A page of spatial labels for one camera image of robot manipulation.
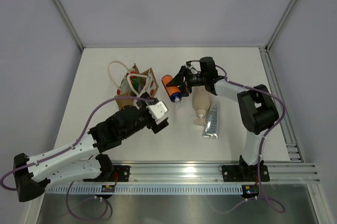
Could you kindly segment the green dish soap bottle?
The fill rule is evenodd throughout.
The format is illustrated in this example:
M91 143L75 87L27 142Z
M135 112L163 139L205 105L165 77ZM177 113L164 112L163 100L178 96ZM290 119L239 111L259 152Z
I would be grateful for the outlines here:
M130 77L132 87L138 91L141 83L141 78L137 76L131 76Z

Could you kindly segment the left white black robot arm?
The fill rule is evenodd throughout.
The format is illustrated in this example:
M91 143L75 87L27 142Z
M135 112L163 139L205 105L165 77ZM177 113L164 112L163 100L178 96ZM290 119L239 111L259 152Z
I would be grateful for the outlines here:
M158 101L125 106L86 130L77 144L68 144L36 156L14 157L14 179L20 202L31 201L47 189L73 181L108 181L114 167L105 154L143 128L158 133L168 126L167 106Z

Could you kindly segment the orange blue spray bottle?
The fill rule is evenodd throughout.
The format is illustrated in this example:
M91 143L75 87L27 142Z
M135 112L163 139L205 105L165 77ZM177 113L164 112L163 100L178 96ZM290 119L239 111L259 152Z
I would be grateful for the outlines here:
M171 75L162 77L161 82L171 102L177 104L182 101L182 93L177 86L168 87L168 83L173 79Z

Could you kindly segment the beige pump lotion bottle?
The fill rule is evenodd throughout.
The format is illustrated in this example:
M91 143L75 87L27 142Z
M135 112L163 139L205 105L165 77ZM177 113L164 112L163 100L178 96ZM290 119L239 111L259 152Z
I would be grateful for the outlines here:
M194 87L192 106L195 110L195 124L204 126L206 124L207 112L211 106L210 93L206 91L204 86Z

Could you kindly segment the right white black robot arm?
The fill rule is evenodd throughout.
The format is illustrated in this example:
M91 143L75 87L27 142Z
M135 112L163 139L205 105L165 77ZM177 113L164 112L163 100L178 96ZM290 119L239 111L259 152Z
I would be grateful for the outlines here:
M232 82L227 74L220 75L220 67L212 57L198 61L200 70L187 61L176 76L165 75L162 84L172 102L189 96L193 88L204 87L215 96L226 97L238 103L241 121L247 130L244 152L237 165L222 165L220 170L225 182L267 182L270 175L262 158L263 143L268 133L282 120L275 100L263 85L255 87Z

